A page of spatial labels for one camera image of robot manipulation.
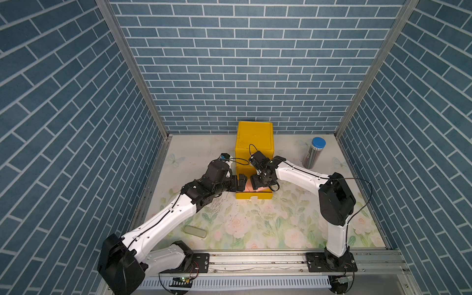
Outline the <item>yellow three-drawer cabinet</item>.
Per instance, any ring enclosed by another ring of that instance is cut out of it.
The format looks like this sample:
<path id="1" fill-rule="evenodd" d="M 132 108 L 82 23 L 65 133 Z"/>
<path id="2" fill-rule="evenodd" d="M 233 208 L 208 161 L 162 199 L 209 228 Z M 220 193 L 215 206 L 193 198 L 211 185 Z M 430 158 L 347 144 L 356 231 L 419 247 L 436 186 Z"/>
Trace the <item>yellow three-drawer cabinet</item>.
<path id="1" fill-rule="evenodd" d="M 254 182 L 258 171 L 250 162 L 251 157 L 265 157 L 270 160 L 274 156 L 274 129 L 269 122 L 241 121 L 237 126 L 235 145 L 237 158 L 236 174 L 247 177 L 243 192 L 236 193 L 237 200 L 271 199 L 273 191 L 267 187 L 255 189 Z"/>

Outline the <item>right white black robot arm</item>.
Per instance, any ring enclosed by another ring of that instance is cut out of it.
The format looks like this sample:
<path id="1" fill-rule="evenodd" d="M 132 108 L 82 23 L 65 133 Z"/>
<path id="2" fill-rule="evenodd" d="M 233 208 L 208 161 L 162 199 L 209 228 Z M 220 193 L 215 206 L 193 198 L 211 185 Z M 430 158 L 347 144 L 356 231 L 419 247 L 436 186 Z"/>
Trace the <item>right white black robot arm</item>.
<path id="1" fill-rule="evenodd" d="M 323 175 L 299 167 L 284 157 L 270 159 L 257 151 L 249 158 L 256 169 L 250 177 L 253 189 L 279 187 L 281 181 L 299 186 L 319 198 L 320 213 L 328 223 L 328 239 L 325 253 L 333 258 L 345 258 L 349 251 L 347 228 L 349 218 L 354 213 L 356 199 L 339 173 Z"/>

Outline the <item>pink sticky note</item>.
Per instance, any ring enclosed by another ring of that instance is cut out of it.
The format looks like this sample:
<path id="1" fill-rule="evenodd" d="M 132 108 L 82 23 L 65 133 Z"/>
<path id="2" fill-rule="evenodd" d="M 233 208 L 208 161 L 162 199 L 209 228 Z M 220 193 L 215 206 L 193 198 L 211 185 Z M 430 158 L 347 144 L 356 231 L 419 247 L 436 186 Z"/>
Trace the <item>pink sticky note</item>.
<path id="1" fill-rule="evenodd" d="M 247 192 L 261 192 L 261 191 L 269 190 L 269 188 L 267 186 L 263 186 L 259 178 L 253 175 L 252 177 L 248 179 L 245 190 Z"/>

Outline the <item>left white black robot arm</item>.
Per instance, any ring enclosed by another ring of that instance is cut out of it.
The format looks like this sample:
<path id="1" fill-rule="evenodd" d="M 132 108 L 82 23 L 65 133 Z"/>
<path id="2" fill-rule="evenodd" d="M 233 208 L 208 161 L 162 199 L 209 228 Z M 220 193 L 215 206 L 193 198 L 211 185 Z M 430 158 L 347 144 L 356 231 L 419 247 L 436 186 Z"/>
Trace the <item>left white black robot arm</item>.
<path id="1" fill-rule="evenodd" d="M 116 295 L 130 295 L 150 275 L 188 270 L 194 252 L 182 241 L 154 251 L 154 247 L 185 220 L 193 217 L 224 192 L 242 192 L 247 178 L 234 175 L 232 157 L 222 153 L 211 161 L 201 178 L 185 184 L 167 206 L 136 229 L 107 237 L 97 270 Z"/>

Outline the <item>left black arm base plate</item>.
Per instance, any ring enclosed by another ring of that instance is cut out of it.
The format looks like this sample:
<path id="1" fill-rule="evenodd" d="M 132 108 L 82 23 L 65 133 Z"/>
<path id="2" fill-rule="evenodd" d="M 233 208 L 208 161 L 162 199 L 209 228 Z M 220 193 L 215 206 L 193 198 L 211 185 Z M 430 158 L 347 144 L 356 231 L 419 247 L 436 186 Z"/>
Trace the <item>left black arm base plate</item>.
<path id="1" fill-rule="evenodd" d="M 207 274 L 210 265 L 209 253 L 194 253 L 192 258 L 184 258 L 184 261 L 175 269 L 163 271 L 163 274 Z"/>

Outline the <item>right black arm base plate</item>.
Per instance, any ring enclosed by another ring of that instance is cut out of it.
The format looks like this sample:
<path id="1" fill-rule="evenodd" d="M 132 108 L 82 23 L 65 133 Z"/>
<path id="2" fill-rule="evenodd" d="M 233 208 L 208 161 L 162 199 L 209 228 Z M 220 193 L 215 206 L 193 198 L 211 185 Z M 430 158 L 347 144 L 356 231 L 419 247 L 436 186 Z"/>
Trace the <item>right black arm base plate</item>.
<path id="1" fill-rule="evenodd" d="M 358 268 L 351 252 L 338 258 L 328 251 L 306 253 L 309 272 L 357 272 Z"/>

